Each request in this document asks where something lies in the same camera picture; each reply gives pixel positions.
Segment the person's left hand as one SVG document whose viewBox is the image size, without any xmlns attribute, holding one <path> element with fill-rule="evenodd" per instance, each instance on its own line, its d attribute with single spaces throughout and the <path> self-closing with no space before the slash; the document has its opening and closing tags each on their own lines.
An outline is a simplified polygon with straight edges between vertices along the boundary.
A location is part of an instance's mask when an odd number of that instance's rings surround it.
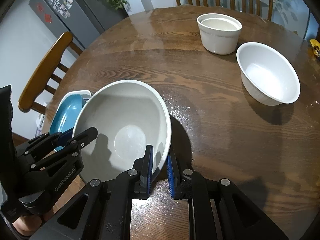
<svg viewBox="0 0 320 240">
<path fill-rule="evenodd" d="M 23 236 L 31 236 L 42 224 L 41 217 L 37 215 L 21 216 L 12 225 Z"/>
</svg>

